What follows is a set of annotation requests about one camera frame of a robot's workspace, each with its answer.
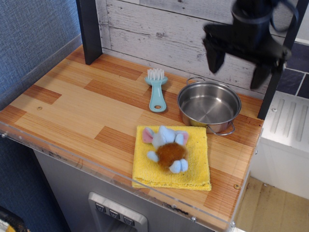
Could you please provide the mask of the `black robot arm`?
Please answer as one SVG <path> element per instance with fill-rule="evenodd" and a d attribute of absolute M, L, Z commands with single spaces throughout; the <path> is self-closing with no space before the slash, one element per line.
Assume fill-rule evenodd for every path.
<path fill-rule="evenodd" d="M 278 0 L 237 0 L 232 6 L 231 25 L 206 24 L 203 40 L 209 70 L 217 73 L 225 55 L 231 54 L 256 64 L 251 89 L 259 88 L 274 71 L 282 71 L 291 50 L 275 41 L 273 10 Z"/>

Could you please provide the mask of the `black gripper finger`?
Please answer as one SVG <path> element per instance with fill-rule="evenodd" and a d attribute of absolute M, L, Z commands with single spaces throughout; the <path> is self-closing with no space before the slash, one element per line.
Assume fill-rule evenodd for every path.
<path fill-rule="evenodd" d="M 217 73 L 222 64 L 224 63 L 225 52 L 214 48 L 209 43 L 205 44 L 205 48 L 209 70 L 212 73 Z"/>
<path fill-rule="evenodd" d="M 257 64 L 250 84 L 250 89 L 258 89 L 270 75 L 272 66 L 265 64 Z"/>

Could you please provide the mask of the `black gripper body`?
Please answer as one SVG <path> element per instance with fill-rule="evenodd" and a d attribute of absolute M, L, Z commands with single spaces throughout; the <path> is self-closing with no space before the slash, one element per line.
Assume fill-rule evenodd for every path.
<path fill-rule="evenodd" d="M 211 44 L 225 54 L 255 65 L 270 65 L 272 70 L 285 63 L 292 55 L 288 47 L 279 44 L 272 37 L 268 22 L 246 24 L 235 19 L 232 25 L 206 24 L 204 31 L 204 45 Z"/>

